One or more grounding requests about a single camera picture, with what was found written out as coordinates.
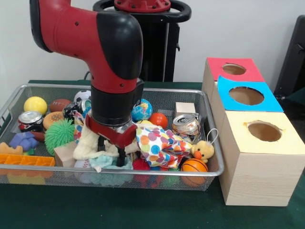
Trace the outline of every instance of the green table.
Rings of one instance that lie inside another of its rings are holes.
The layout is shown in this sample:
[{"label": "green table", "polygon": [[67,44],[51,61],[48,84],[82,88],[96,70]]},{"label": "green table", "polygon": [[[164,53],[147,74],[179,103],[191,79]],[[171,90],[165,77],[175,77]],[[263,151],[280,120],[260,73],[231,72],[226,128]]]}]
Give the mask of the green table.
[{"label": "green table", "polygon": [[[200,83],[145,84],[201,89]],[[302,175],[286,208],[226,206],[218,179],[206,192],[0,185],[0,220],[4,229],[304,228],[305,176]]]}]

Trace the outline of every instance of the black cable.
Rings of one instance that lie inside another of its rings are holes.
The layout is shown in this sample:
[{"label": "black cable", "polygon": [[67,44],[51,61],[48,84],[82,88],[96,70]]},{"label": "black cable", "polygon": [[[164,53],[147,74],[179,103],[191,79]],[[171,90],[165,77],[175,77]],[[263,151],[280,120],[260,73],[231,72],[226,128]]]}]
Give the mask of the black cable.
[{"label": "black cable", "polygon": [[86,79],[87,79],[87,76],[88,76],[89,74],[91,74],[91,72],[90,72],[90,71],[86,72],[85,77],[84,77],[84,80],[86,80]]}]

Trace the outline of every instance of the yellow plush duck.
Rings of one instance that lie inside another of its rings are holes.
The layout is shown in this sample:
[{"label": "yellow plush duck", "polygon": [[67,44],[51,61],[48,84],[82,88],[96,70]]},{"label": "yellow plush duck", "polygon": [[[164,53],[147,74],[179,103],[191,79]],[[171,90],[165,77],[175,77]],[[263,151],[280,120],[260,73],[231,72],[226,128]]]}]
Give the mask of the yellow plush duck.
[{"label": "yellow plush duck", "polygon": [[210,142],[200,141],[192,147],[192,155],[207,163],[208,159],[214,155],[214,147]]}]

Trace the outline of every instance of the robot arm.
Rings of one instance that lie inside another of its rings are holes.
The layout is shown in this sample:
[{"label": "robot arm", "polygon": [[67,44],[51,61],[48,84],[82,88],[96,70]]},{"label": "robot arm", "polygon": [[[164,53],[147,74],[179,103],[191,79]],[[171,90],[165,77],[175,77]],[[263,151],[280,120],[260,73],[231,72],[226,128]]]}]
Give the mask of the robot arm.
[{"label": "robot arm", "polygon": [[31,30],[47,52],[84,60],[92,74],[91,116],[86,125],[119,147],[135,138],[131,111],[141,102],[143,40],[138,21],[123,12],[93,12],[71,6],[71,0],[30,0]]}]

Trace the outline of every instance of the small orange basketball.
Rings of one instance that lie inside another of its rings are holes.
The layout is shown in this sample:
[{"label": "small orange basketball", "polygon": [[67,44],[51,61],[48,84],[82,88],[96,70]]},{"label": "small orange basketball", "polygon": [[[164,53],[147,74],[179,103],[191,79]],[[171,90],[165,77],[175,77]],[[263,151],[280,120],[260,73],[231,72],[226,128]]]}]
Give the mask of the small orange basketball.
[{"label": "small orange basketball", "polygon": [[[208,172],[208,166],[202,160],[192,158],[186,160],[181,166],[182,172]],[[191,187],[198,187],[205,182],[204,177],[181,177],[182,181]]]}]

